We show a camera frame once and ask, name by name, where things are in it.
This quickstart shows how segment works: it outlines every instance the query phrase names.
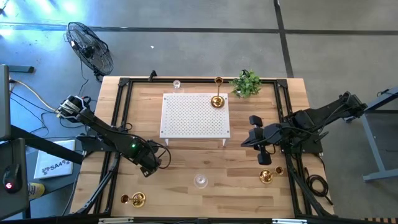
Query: gray floor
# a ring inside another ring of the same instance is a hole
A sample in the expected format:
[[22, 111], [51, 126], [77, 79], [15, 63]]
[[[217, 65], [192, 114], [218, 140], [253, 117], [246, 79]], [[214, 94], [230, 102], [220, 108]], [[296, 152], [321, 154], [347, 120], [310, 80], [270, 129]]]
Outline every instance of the gray floor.
[[[280, 0], [287, 29], [396, 30], [398, 2], [393, 0]], [[2, 22], [66, 24], [80, 21], [103, 27], [196, 27], [277, 29], [270, 0], [206, 1], [25, 1], [10, 0]], [[31, 65], [34, 74], [13, 73], [56, 107], [83, 83], [80, 61], [61, 31], [7, 30], [0, 27], [0, 63]], [[251, 68], [262, 77], [286, 77], [279, 34], [216, 34], [172, 32], [97, 32], [109, 44], [111, 75], [235, 76]], [[287, 35], [294, 77], [304, 78], [314, 108], [349, 90], [364, 102], [398, 83], [396, 35]], [[84, 95], [96, 98], [100, 83], [90, 78]], [[14, 89], [40, 104], [23, 86]], [[41, 111], [23, 101], [37, 116]], [[30, 113], [11, 102], [12, 123], [26, 130], [40, 126]], [[50, 136], [74, 136], [46, 114]], [[365, 184], [362, 175], [377, 171], [360, 121], [337, 121], [326, 128], [325, 164], [335, 212], [341, 217], [398, 216], [398, 179]], [[45, 130], [37, 132], [39, 136]], [[398, 162], [389, 164], [397, 168]], [[32, 202], [32, 216], [61, 214], [71, 187]]]

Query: white pegboard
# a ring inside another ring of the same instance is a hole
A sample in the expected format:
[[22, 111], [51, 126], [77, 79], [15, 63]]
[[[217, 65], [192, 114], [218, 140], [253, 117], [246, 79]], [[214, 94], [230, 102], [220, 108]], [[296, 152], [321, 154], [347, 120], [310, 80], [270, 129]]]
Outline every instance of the white pegboard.
[[229, 139], [228, 94], [222, 108], [212, 107], [216, 93], [164, 93], [160, 138]]

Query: black cable on floor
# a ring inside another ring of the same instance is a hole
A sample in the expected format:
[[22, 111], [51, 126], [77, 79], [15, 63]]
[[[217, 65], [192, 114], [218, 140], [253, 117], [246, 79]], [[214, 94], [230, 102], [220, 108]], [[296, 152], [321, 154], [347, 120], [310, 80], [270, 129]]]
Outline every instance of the black cable on floor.
[[[316, 155], [316, 154], [314, 154], [314, 155], [317, 156], [317, 157], [321, 160], [321, 162], [322, 162], [322, 164], [323, 164], [323, 169], [325, 170], [325, 163], [323, 163], [322, 158], [319, 157], [319, 156]], [[308, 186], [308, 188], [310, 189], [310, 191], [311, 191], [315, 196], [317, 196], [317, 197], [324, 197], [324, 198], [326, 198], [326, 200], [328, 200], [329, 204], [330, 204], [330, 205], [333, 205], [333, 202], [332, 202], [332, 201], [330, 200], [330, 198], [328, 197], [328, 192], [329, 192], [329, 185], [328, 185], [328, 182], [326, 182], [326, 180], [325, 180], [322, 176], [320, 176], [320, 175], [317, 175], [317, 174], [310, 175], [310, 173], [308, 172], [308, 169], [307, 169], [307, 168], [304, 168], [304, 171], [305, 171], [305, 173], [307, 174], [307, 179], [305, 180], [305, 183], [307, 184], [307, 186]], [[319, 181], [319, 182], [322, 184], [323, 190], [318, 191], [318, 190], [315, 190], [315, 189], [313, 188], [313, 183], [314, 183], [315, 181]]]

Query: pegboard leg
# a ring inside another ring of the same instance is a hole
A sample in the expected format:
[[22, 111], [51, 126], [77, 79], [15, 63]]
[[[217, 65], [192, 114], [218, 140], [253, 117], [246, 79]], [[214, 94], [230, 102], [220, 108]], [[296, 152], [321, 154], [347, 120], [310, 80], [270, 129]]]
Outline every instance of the pegboard leg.
[[223, 139], [223, 146], [226, 146], [226, 144], [229, 142], [229, 139]]

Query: wooden tabletop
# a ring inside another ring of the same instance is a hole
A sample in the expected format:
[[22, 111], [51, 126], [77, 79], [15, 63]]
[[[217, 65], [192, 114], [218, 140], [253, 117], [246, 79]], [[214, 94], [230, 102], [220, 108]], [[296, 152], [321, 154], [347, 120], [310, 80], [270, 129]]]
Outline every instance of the wooden tabletop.
[[[95, 111], [100, 119], [109, 124], [119, 78], [104, 77]], [[287, 81], [293, 111], [308, 108], [304, 81], [301, 78], [290, 78]], [[215, 84], [211, 83], [182, 83], [181, 87], [184, 93], [216, 93], [217, 91]], [[118, 124], [122, 116], [126, 89], [121, 101]], [[132, 124], [130, 133], [163, 143], [159, 139], [162, 96], [163, 93], [171, 93], [172, 90], [172, 83], [134, 84], [127, 119]], [[249, 124], [250, 115], [260, 116], [264, 126], [279, 122], [274, 87], [263, 84], [258, 95], [239, 99], [231, 94], [230, 85], [225, 83], [221, 86], [220, 93], [229, 93], [231, 140], [227, 146], [223, 147], [222, 142], [216, 139], [170, 141], [169, 149], [172, 153], [170, 167], [166, 170], [159, 169], [148, 178], [141, 174], [138, 166], [122, 158], [112, 216], [230, 218], [294, 216], [285, 157], [280, 153], [279, 147], [272, 155], [272, 164], [260, 166], [257, 162], [258, 151], [240, 146], [252, 128]], [[273, 151], [272, 146], [267, 147], [267, 150]], [[71, 212], [81, 208], [97, 187], [103, 157], [103, 152], [96, 152], [83, 161]], [[166, 154], [162, 158], [166, 164], [168, 161]], [[317, 157], [304, 155], [303, 164], [311, 174], [325, 177], [322, 163]], [[285, 169], [284, 174], [274, 176], [271, 184], [263, 184], [259, 180], [260, 171], [263, 169], [273, 171], [277, 166]], [[208, 185], [204, 189], [197, 188], [193, 183], [197, 174], [204, 174], [208, 178]], [[102, 209], [104, 209], [108, 188], [104, 192]], [[134, 208], [130, 204], [120, 202], [122, 194], [131, 196], [136, 192], [143, 192], [147, 197], [147, 202], [143, 207]], [[303, 210], [303, 197], [300, 190], [298, 190], [298, 199], [301, 203], [300, 208]], [[325, 198], [317, 198], [317, 200], [328, 212], [333, 213], [333, 207]]]

